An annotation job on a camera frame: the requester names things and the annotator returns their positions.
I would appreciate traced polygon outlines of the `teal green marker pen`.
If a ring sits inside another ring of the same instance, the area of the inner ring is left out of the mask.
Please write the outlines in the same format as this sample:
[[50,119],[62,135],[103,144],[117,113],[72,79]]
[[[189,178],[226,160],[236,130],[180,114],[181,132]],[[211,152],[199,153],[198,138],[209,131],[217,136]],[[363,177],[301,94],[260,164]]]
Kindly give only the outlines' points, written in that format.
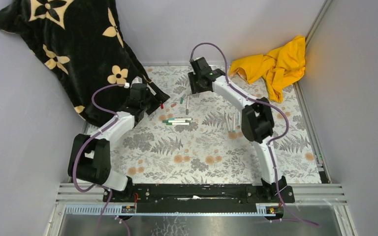
[[232,114],[232,133],[235,133],[236,132],[236,116],[235,116],[235,113]]

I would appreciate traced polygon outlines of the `brown end marker pen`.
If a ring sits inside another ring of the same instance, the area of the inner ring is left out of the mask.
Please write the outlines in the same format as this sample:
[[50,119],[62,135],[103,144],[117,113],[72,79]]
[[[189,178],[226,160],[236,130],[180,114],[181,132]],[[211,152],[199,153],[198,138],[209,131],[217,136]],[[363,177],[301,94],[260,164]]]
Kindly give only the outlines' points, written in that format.
[[189,101],[190,101],[190,96],[186,96],[186,109],[185,109],[185,114],[189,115]]

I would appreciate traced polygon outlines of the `brown cap marker pen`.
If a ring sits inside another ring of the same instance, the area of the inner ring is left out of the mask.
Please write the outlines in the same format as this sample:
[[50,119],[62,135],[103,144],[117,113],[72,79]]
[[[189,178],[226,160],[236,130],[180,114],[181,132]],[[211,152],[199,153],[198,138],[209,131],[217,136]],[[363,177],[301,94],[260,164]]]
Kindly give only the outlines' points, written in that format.
[[232,130],[231,130],[231,127],[230,127],[230,124],[229,124],[229,120],[228,120],[228,116],[227,116],[226,113],[224,113],[224,119],[225,119],[225,124],[226,124],[227,131],[228,131],[228,133],[230,133]]

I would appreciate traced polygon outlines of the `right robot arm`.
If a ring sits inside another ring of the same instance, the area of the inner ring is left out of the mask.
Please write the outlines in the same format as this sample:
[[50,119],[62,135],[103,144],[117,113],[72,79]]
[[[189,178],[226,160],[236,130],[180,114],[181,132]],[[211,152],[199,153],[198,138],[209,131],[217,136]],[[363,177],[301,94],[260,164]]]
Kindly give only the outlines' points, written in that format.
[[254,146],[261,167],[266,201],[276,202],[282,196],[282,189],[276,184],[280,180],[275,168],[269,141],[273,137],[274,119],[266,98],[249,98],[247,93],[231,82],[221,69],[212,69],[204,57],[191,59],[193,71],[188,74],[191,92],[214,92],[222,96],[241,112],[241,130],[244,137]]

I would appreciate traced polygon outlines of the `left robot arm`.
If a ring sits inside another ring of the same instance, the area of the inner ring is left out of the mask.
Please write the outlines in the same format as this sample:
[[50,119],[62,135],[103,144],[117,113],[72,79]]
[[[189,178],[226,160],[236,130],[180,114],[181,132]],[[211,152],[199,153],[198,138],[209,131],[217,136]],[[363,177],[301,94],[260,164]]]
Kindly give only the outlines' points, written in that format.
[[101,111],[112,115],[112,118],[93,133],[78,134],[73,141],[68,175],[72,177],[76,189],[87,192],[90,188],[79,187],[78,180],[99,185],[114,191],[114,196],[121,202],[132,198],[133,189],[130,187],[130,177],[119,174],[111,167],[111,145],[116,143],[124,134],[132,130],[145,114],[153,113],[164,104],[170,96],[155,84],[125,83],[129,96],[118,111],[114,112],[96,103],[96,96],[115,85],[104,86],[91,97],[92,104]]

